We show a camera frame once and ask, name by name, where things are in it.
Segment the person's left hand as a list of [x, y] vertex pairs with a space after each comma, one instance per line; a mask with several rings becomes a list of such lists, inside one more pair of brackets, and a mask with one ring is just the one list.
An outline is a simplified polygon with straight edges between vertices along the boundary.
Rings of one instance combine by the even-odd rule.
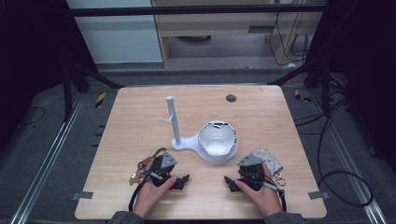
[[154, 186], [151, 181], [146, 182], [137, 193], [133, 212], [142, 218], [146, 218], [176, 181], [177, 178], [171, 176], [159, 187]]

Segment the grey patterned pouch with ring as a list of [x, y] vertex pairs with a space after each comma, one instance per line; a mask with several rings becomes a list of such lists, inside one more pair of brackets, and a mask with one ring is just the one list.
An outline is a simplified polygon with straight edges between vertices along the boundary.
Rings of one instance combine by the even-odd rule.
[[286, 185], [286, 180], [282, 176], [283, 165], [270, 153], [266, 147], [259, 147], [251, 152], [251, 155], [265, 163], [270, 175], [276, 178], [276, 183], [280, 187]]

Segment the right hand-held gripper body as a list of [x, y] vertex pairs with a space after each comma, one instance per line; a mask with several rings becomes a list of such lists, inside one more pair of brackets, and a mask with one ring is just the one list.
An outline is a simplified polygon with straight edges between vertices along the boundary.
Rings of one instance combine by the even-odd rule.
[[256, 191], [262, 188], [262, 183], [265, 179], [262, 159], [246, 155], [237, 165], [239, 166], [238, 173], [241, 176], [240, 181]]

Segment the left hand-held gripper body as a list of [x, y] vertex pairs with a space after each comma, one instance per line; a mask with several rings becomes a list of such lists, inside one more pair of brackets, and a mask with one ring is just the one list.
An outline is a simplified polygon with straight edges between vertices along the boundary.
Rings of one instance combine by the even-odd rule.
[[177, 164], [177, 160], [167, 151], [154, 158], [150, 168], [149, 176], [155, 187], [161, 186], [168, 178]]

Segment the aluminium floor rail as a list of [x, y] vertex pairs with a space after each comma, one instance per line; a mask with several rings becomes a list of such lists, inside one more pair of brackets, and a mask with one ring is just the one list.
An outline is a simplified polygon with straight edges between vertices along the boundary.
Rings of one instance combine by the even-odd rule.
[[77, 94], [76, 100], [72, 105], [72, 111], [69, 118], [62, 123], [60, 130], [57, 132], [57, 135], [52, 142], [49, 152], [41, 163], [30, 188], [27, 190], [20, 205], [9, 221], [9, 224], [25, 224], [27, 221], [27, 218], [35, 206], [35, 202], [44, 188], [50, 171], [56, 162], [58, 155], [63, 148], [64, 142], [78, 116], [84, 98], [85, 93]]
[[321, 172], [320, 156], [319, 156], [320, 145], [318, 145], [317, 164], [318, 164], [318, 172], [320, 174], [320, 181], [318, 184], [320, 185], [321, 183], [323, 183], [325, 186], [327, 186], [326, 184], [327, 177], [331, 175], [345, 175], [348, 181], [350, 182], [352, 188], [354, 189], [354, 192], [358, 197], [359, 201], [357, 203], [353, 203], [343, 198], [340, 198], [340, 200], [350, 206], [362, 208], [372, 224], [389, 224], [382, 210], [380, 209], [378, 203], [375, 200], [375, 196], [373, 194], [372, 188], [362, 178], [360, 170], [358, 169], [357, 165], [350, 157], [350, 154], [347, 152], [347, 148], [344, 142], [342, 141], [339, 132], [332, 123], [331, 117], [329, 118], [326, 117], [324, 112], [322, 111], [319, 94], [316, 91], [309, 91], [309, 94], [311, 95], [312, 100], [316, 105], [318, 111], [324, 115], [323, 120], [325, 121], [325, 125], [323, 127], [321, 134], [328, 133], [332, 141], [332, 144], [334, 145], [334, 150], [340, 162], [343, 165], [343, 170], [331, 171], [326, 175], [324, 175]]

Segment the person's right hand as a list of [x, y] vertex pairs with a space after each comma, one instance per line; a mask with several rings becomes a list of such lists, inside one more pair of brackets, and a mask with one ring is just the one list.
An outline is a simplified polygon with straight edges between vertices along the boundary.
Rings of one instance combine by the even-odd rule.
[[234, 183], [256, 205], [263, 217], [269, 217], [283, 211], [277, 192], [262, 186], [260, 190], [251, 189], [244, 182], [235, 180]]

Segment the black curtain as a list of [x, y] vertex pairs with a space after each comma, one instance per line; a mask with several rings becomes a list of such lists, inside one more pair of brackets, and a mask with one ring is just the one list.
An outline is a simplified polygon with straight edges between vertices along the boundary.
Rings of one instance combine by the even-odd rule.
[[96, 71], [66, 0], [0, 0], [0, 153], [39, 92], [63, 82], [66, 57]]
[[331, 70], [347, 77], [346, 95], [378, 156], [396, 173], [396, 0], [327, 0], [309, 52], [339, 28]]

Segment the black metal stand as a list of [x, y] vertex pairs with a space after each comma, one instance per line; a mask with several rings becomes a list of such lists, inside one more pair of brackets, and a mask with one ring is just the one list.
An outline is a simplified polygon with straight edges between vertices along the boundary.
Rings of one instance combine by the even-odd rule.
[[71, 84], [75, 85], [78, 92], [87, 92], [90, 89], [85, 76], [92, 77], [112, 89], [123, 88], [123, 85], [102, 77], [98, 72], [78, 63], [68, 63], [62, 71], [62, 75], [64, 87], [64, 121], [69, 120], [73, 111]]
[[307, 88], [312, 88], [321, 81], [321, 108], [325, 116], [329, 118], [332, 110], [330, 106], [330, 64], [327, 60], [313, 60], [305, 63], [285, 76], [269, 82], [269, 85], [281, 86], [302, 73], [307, 73], [304, 80], [304, 85]]

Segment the black horizontal bar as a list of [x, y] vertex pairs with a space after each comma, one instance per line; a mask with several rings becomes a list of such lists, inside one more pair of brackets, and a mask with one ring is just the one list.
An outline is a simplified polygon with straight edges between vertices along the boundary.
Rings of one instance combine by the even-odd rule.
[[270, 13], [270, 12], [319, 12], [326, 4], [302, 5], [229, 5], [229, 6], [188, 6], [188, 7], [121, 7], [121, 8], [79, 8], [66, 13], [74, 17], [95, 16], [143, 16], [143, 15], [189, 15], [227, 13]]

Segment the white cabinet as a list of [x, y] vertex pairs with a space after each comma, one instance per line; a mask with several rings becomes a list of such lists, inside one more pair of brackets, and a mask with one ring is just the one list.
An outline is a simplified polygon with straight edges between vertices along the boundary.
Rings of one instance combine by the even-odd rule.
[[[66, 0], [71, 9], [150, 7], [150, 0]], [[146, 16], [75, 17], [96, 64], [161, 63], [154, 18]]]

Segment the grey tape strip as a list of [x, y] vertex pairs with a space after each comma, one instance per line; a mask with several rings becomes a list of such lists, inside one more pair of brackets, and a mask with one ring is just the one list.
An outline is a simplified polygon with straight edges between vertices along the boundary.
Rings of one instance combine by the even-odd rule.
[[330, 195], [328, 192], [322, 192], [322, 191], [312, 191], [308, 193], [308, 196], [311, 200], [315, 200], [315, 199], [329, 199]]
[[90, 191], [81, 191], [81, 192], [75, 192], [72, 195], [73, 200], [79, 200], [79, 199], [91, 199], [93, 196], [93, 192]]

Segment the light wooden desk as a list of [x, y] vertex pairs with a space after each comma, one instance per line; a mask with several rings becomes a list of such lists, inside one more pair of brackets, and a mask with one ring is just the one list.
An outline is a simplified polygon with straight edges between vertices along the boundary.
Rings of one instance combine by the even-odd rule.
[[[155, 7], [227, 5], [325, 4], [327, 0], [150, 0]], [[291, 45], [297, 35], [316, 32], [321, 12], [270, 12], [157, 15], [155, 17], [163, 56], [165, 43], [175, 36], [266, 34], [277, 63], [291, 59]]]

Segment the white stand with bowl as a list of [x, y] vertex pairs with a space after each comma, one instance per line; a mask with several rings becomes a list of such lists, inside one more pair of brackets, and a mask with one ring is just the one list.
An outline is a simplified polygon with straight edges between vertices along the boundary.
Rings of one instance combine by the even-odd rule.
[[174, 98], [167, 96], [166, 103], [169, 118], [159, 118], [159, 120], [172, 126], [174, 138], [171, 141], [171, 146], [174, 150], [193, 151], [202, 160], [212, 164], [223, 164], [236, 155], [238, 139], [231, 124], [222, 120], [212, 120], [207, 122], [194, 136], [184, 137], [179, 131]]

